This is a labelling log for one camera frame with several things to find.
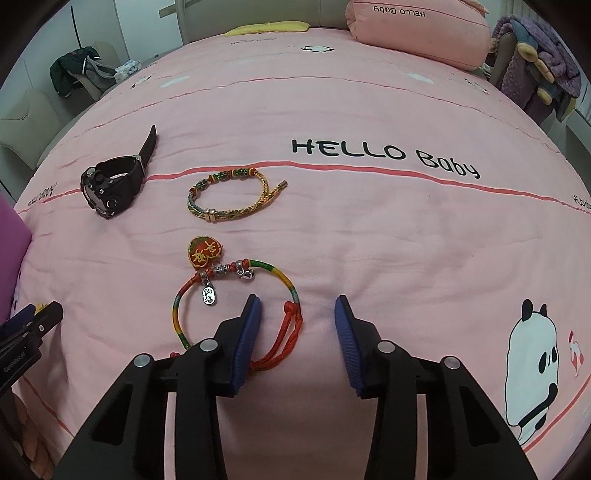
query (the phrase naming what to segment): blue gripper pad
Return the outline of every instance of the blue gripper pad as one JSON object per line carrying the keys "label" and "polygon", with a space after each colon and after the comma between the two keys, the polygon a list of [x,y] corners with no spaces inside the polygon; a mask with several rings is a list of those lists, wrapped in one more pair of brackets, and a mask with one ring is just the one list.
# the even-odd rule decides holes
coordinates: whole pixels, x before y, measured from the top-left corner
{"label": "blue gripper pad", "polygon": [[4,325],[0,325],[0,342],[22,329],[35,316],[35,306],[27,305]]}
{"label": "blue gripper pad", "polygon": [[256,336],[261,325],[261,299],[255,297],[252,302],[246,323],[242,328],[240,340],[234,351],[234,365],[232,368],[232,379],[230,386],[238,393],[241,386],[246,382],[248,366],[251,363],[252,351],[255,347]]}
{"label": "blue gripper pad", "polygon": [[339,336],[340,349],[343,352],[345,368],[349,377],[349,385],[355,389],[358,396],[365,388],[362,372],[362,359],[359,345],[349,323],[349,315],[343,300],[339,297],[335,303],[335,325]]}

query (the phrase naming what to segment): bed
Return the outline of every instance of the bed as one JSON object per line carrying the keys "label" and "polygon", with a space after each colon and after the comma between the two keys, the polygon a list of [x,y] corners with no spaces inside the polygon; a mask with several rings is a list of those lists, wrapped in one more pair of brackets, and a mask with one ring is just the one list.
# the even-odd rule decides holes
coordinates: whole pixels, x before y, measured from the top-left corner
{"label": "bed", "polygon": [[[207,235],[224,260],[285,272],[304,317],[293,353],[219,403],[230,478],[363,476],[375,403],[347,381],[333,320],[341,294],[412,355],[460,358],[509,424],[555,384],[533,424],[515,423],[539,479],[555,477],[591,421],[582,294],[591,200],[523,111],[469,73],[328,28],[206,38],[139,75],[149,78],[123,83],[80,119],[16,205],[33,240],[15,307],[57,300],[65,312],[18,389],[54,459],[135,354],[180,351],[170,308],[194,273],[187,244]],[[136,153],[152,124],[142,192],[107,222],[88,208],[80,174]],[[239,166],[289,186],[245,219],[192,216],[189,188]],[[203,202],[249,205],[259,193],[256,181],[228,182]],[[198,291],[181,305],[188,338],[211,336],[255,293],[261,356],[285,289],[261,274],[216,291],[215,307]]]}

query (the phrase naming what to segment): gold braided bracelet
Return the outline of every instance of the gold braided bracelet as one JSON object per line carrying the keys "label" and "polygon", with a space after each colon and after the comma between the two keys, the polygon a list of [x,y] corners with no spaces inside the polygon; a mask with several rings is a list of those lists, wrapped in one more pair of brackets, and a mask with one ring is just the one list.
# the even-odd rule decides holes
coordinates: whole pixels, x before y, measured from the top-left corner
{"label": "gold braided bracelet", "polygon": [[[262,193],[259,199],[250,207],[236,209],[236,210],[214,210],[209,208],[201,208],[195,205],[195,200],[199,197],[201,192],[205,190],[210,185],[214,185],[219,181],[227,181],[230,179],[244,179],[247,177],[258,177],[258,179],[262,182]],[[284,190],[287,187],[287,182],[284,180],[282,181],[277,187],[275,187],[271,192],[269,192],[269,183],[265,176],[259,172],[255,168],[236,168],[234,170],[225,170],[220,171],[218,173],[214,173],[210,175],[206,179],[198,181],[195,186],[189,189],[189,199],[187,201],[187,206],[189,207],[189,212],[194,214],[199,218],[207,222],[216,222],[218,220],[234,220],[237,218],[245,217],[246,215],[250,215],[260,209],[262,209],[265,205],[275,198],[281,190]]]}

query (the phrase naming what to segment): tissue box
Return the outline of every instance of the tissue box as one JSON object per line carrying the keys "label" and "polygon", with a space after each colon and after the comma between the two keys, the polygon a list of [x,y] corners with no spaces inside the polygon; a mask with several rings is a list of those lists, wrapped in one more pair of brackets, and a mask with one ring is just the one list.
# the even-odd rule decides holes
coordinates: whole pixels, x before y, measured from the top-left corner
{"label": "tissue box", "polygon": [[115,81],[117,83],[123,82],[127,77],[138,72],[141,67],[142,64],[138,60],[128,60],[121,67],[115,69]]}

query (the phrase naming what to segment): pink pillow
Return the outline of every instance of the pink pillow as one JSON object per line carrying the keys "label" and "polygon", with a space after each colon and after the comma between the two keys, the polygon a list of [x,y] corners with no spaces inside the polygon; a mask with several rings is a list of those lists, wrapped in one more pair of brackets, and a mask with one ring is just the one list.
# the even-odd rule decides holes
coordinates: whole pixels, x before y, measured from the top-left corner
{"label": "pink pillow", "polygon": [[355,40],[438,60],[462,70],[482,65],[491,30],[475,0],[350,0],[347,25]]}

